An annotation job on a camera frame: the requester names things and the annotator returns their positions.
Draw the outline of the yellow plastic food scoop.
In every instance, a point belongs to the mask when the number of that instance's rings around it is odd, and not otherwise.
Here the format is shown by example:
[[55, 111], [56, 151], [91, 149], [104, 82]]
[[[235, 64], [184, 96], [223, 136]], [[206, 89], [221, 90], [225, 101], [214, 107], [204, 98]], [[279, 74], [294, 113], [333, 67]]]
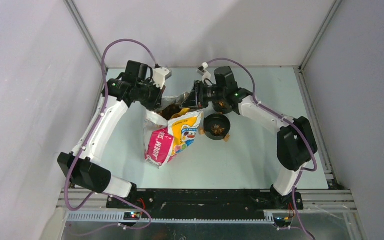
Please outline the yellow plastic food scoop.
[[190, 108], [182, 108], [178, 113], [173, 114], [170, 119], [173, 120], [173, 119], [180, 118], [186, 115], [190, 110], [191, 110]]

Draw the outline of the cat food bag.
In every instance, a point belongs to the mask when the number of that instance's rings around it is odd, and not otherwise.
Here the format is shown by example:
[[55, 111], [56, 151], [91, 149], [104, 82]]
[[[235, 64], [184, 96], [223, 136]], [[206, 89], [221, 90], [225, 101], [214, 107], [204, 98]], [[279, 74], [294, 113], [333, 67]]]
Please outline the cat food bag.
[[194, 139], [185, 140], [180, 132], [174, 132], [168, 120], [159, 115], [171, 104], [181, 105], [188, 95], [185, 92], [179, 96], [163, 97], [160, 108], [146, 111], [143, 127], [145, 162], [160, 168], [194, 143], [197, 134]]

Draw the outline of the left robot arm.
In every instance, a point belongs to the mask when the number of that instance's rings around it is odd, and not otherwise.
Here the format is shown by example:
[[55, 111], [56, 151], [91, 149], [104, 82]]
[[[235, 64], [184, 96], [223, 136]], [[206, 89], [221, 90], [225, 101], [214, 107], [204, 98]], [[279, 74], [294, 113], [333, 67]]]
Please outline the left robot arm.
[[166, 80], [171, 70], [161, 66], [128, 61], [124, 72], [107, 81], [101, 92], [100, 107], [80, 141], [69, 153], [60, 153], [58, 165], [68, 182], [92, 192], [118, 196], [125, 208], [133, 208], [138, 194], [135, 184], [112, 175], [101, 166], [106, 145], [115, 127], [130, 106], [139, 102], [147, 110], [161, 107]]

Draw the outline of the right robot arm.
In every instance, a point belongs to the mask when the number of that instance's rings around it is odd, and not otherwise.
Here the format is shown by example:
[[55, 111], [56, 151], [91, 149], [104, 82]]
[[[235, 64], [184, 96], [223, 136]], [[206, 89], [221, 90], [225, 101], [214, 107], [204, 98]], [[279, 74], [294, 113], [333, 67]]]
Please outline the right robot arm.
[[[290, 193], [297, 188], [302, 172], [317, 170], [318, 146], [310, 121], [304, 116], [294, 118], [263, 105], [254, 92], [238, 86], [229, 66], [218, 67], [213, 74], [205, 65], [197, 71], [202, 79], [194, 81], [180, 108], [202, 110], [210, 103], [220, 105], [229, 113], [251, 119], [276, 135], [276, 154], [282, 167], [272, 186], [275, 192], [270, 201], [275, 208], [284, 209], [291, 202]], [[210, 83], [211, 76], [215, 77], [214, 84]]]

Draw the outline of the pet food kibble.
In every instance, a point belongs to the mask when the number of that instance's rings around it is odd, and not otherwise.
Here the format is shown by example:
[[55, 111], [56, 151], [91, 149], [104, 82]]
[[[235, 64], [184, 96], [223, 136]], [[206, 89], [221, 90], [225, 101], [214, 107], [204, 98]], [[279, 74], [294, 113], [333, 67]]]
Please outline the pet food kibble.
[[204, 119], [211, 114], [219, 114], [218, 112], [213, 112], [207, 116], [204, 116], [203, 109], [191, 109], [187, 114], [171, 119], [171, 117], [178, 113], [181, 110], [178, 103], [173, 103], [161, 110], [158, 114], [165, 120], [169, 121], [169, 126], [174, 130], [174, 132], [180, 132], [181, 136], [185, 140], [193, 140], [196, 134], [199, 133], [200, 128], [204, 128]]

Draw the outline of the black bowl fishbone print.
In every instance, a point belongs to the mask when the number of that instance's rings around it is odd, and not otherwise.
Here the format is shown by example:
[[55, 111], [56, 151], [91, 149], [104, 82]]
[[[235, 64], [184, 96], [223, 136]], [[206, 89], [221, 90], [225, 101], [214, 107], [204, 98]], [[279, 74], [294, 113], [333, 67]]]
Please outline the black bowl fishbone print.
[[220, 114], [229, 114], [233, 111], [232, 107], [225, 101], [214, 101], [212, 103], [213, 109]]

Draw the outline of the black bowl paw print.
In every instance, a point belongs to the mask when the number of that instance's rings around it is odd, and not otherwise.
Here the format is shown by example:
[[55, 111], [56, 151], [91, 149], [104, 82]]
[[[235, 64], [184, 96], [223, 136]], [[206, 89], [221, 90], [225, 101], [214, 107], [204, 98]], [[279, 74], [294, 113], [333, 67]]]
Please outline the black bowl paw print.
[[211, 131], [215, 133], [230, 133], [231, 122], [225, 115], [220, 113], [213, 113], [203, 120], [203, 129], [207, 132]]

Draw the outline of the perforated metal strip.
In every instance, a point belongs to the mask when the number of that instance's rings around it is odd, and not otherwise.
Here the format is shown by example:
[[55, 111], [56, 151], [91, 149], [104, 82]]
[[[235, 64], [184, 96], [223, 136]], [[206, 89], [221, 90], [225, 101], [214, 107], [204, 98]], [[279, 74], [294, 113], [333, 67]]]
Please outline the perforated metal strip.
[[[97, 222], [97, 223], [148, 223], [149, 218], [142, 215], [140, 218], [131, 216], [131, 211], [70, 211], [66, 214], [68, 222]], [[153, 223], [192, 223], [192, 224], [274, 224], [281, 220], [272, 213], [256, 219], [239, 217], [235, 219], [202, 218], [202, 217], [159, 217], [152, 216]]]

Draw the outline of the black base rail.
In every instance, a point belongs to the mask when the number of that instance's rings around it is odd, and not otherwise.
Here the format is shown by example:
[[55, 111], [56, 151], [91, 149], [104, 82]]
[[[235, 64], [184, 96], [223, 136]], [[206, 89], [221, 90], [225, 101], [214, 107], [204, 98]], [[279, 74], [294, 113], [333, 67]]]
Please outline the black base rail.
[[143, 207], [157, 217], [195, 217], [229, 220], [257, 219], [265, 211], [292, 209], [303, 210], [299, 192], [282, 196], [273, 188], [267, 189], [163, 189], [143, 188], [134, 190], [126, 199]]

